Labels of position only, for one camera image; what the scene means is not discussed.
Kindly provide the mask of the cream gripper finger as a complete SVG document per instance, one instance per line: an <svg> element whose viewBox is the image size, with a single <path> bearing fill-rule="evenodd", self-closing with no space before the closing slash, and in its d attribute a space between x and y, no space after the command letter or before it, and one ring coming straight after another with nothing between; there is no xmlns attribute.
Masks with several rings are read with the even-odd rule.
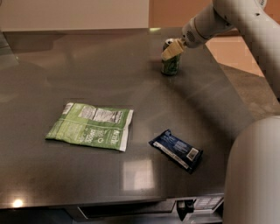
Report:
<svg viewBox="0 0 280 224"><path fill-rule="evenodd" d="M176 38L171 42L162 52L161 58L164 61L167 61L185 50L185 41L181 38Z"/></svg>

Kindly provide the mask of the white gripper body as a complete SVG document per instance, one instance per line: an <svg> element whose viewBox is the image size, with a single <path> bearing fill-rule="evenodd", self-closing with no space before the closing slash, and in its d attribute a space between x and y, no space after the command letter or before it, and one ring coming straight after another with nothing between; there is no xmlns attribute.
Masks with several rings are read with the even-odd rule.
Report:
<svg viewBox="0 0 280 224"><path fill-rule="evenodd" d="M182 36L185 45L189 48L204 45L209 40L208 26L209 19L202 14L191 18L182 28Z"/></svg>

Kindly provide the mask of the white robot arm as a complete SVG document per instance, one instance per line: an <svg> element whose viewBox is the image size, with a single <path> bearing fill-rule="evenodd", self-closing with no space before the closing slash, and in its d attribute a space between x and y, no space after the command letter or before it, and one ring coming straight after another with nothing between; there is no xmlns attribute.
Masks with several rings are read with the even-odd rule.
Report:
<svg viewBox="0 0 280 224"><path fill-rule="evenodd" d="M280 98L280 25L267 0L212 0L182 28L182 39L162 53L168 60L232 28L240 33L262 71L263 84L238 83L258 102ZM234 140L227 160L223 224L280 224L280 117L251 123Z"/></svg>

